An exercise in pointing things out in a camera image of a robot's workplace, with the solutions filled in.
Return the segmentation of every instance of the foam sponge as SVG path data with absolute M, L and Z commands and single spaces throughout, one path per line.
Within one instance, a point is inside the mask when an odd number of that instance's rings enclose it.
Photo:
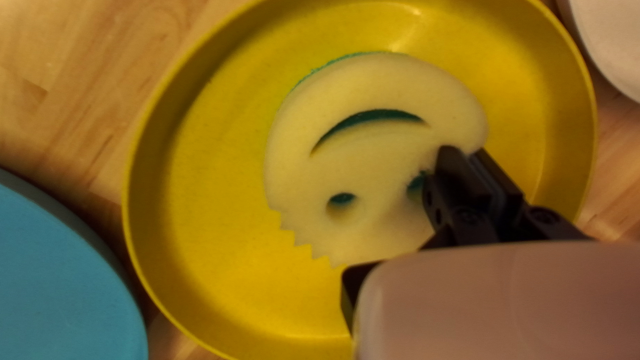
M 269 206 L 333 266 L 415 251 L 433 230 L 422 177 L 441 145 L 471 153 L 487 123 L 471 91 L 408 55 L 348 56 L 286 97 L 266 150 Z

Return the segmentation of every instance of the smiley face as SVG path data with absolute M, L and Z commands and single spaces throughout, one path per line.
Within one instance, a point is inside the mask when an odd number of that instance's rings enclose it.
M 422 177 L 438 148 L 470 153 L 486 119 L 452 75 L 403 54 L 335 62 L 299 84 L 269 136 L 265 189 L 296 244 L 331 264 L 389 258 L 431 235 Z

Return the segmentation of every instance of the wooden surface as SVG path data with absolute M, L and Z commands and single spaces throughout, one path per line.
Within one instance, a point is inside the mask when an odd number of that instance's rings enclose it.
M 128 263 L 120 190 L 141 107 L 167 67 L 245 1 L 0 1 L 0 166 L 72 208 Z M 600 147 L 579 225 L 640 240 L 640 105 L 592 73 Z M 151 360 L 219 359 L 138 296 Z

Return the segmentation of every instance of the yellow bowl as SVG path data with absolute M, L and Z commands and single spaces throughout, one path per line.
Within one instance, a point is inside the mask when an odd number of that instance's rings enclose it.
M 240 360 L 348 359 L 341 268 L 295 247 L 267 207 L 262 162 L 289 90 L 342 55 L 393 51 L 466 84 L 486 148 L 529 201 L 573 218 L 591 171 L 595 103 L 566 31 L 534 0 L 263 0 L 167 75 L 124 195 L 127 244 L 163 313 Z

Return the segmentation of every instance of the light blue dish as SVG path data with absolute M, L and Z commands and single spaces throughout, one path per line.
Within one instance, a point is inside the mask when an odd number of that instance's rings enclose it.
M 140 311 L 98 236 L 0 170 L 0 358 L 146 360 Z

